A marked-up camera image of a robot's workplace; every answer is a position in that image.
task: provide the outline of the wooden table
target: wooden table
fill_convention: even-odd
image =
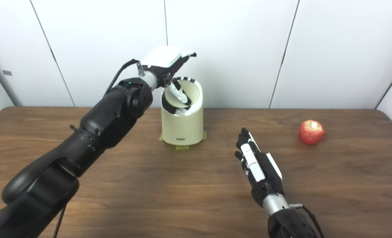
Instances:
[[[1,191],[22,167],[78,126],[85,107],[9,107],[0,113]],[[316,146],[302,121],[326,128]],[[377,110],[206,109],[208,138],[175,150],[159,141],[159,109],[80,178],[59,238],[267,237],[267,216],[234,158],[241,127],[271,152],[288,202],[317,216],[326,238],[392,238],[392,122]],[[55,222],[41,237],[52,237]]]

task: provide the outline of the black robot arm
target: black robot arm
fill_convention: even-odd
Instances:
[[[78,190],[78,177],[116,146],[152,104],[140,78],[122,80],[60,145],[22,169],[2,191],[0,237],[40,235]]]

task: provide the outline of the panel seam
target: panel seam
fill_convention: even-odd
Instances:
[[[279,78],[279,76],[280,76],[281,67],[283,66],[283,63],[284,63],[285,53],[286,53],[286,51],[287,51],[287,46],[288,46],[288,41],[290,40],[291,31],[293,30],[293,25],[294,25],[294,20],[296,19],[297,9],[299,9],[299,3],[300,3],[300,0],[297,1],[296,10],[294,11],[293,21],[292,21],[292,23],[291,23],[290,32],[288,33],[288,38],[287,38],[287,42],[286,42],[286,44],[285,44],[284,53],[283,53],[283,58],[281,59],[281,64],[280,64],[280,68],[279,68],[279,70],[278,70],[277,79],[276,79],[276,83],[275,83],[275,86],[274,86],[273,95],[271,96],[271,101],[270,101],[270,106],[269,106],[269,108],[271,108],[271,105],[272,105],[272,103],[273,103],[274,93],[275,93],[276,88],[277,88],[277,83],[278,83],[278,78]]]
[[[46,32],[44,32],[43,26],[42,26],[42,24],[41,24],[41,22],[40,22],[40,18],[38,17],[37,12],[36,12],[36,9],[34,8],[33,2],[32,2],[31,0],[30,0],[30,3],[31,3],[31,6],[33,7],[33,11],[34,11],[34,14],[36,15],[38,24],[40,25],[40,28],[41,28],[41,30],[42,30],[42,32],[43,32],[44,38],[46,39],[47,45],[49,46],[50,52],[52,53],[53,59],[55,60],[56,66],[57,66],[57,68],[58,68],[58,71],[59,71],[59,73],[61,74],[62,80],[63,80],[64,85],[65,85],[65,87],[66,87],[66,90],[67,90],[67,92],[68,92],[69,98],[71,99],[72,104],[73,104],[74,107],[75,107],[74,99],[72,99],[71,93],[69,92],[69,88],[68,88],[68,86],[67,86],[67,84],[66,84],[66,82],[65,82],[65,79],[64,79],[63,74],[62,74],[62,71],[61,71],[61,69],[60,69],[60,67],[59,67],[58,61],[56,60],[55,54],[53,53],[52,47],[50,46],[49,40],[47,39]]]

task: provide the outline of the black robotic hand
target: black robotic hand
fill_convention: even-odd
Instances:
[[[272,156],[262,153],[246,128],[241,129],[236,143],[240,151],[235,156],[241,162],[241,168],[252,185],[252,196],[256,203],[263,206],[263,200],[269,194],[284,196],[282,175]]]
[[[270,238],[317,238],[306,217],[295,209],[303,208],[324,238],[315,216],[301,204],[288,204],[284,197],[282,174],[272,156],[261,152],[246,128],[239,134],[235,156],[252,186],[252,197],[268,214]]]

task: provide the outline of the yellow tape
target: yellow tape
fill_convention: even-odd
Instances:
[[[186,146],[180,146],[180,145],[175,146],[175,150],[188,149],[188,148],[190,148],[190,146],[188,146],[188,145],[186,145]]]

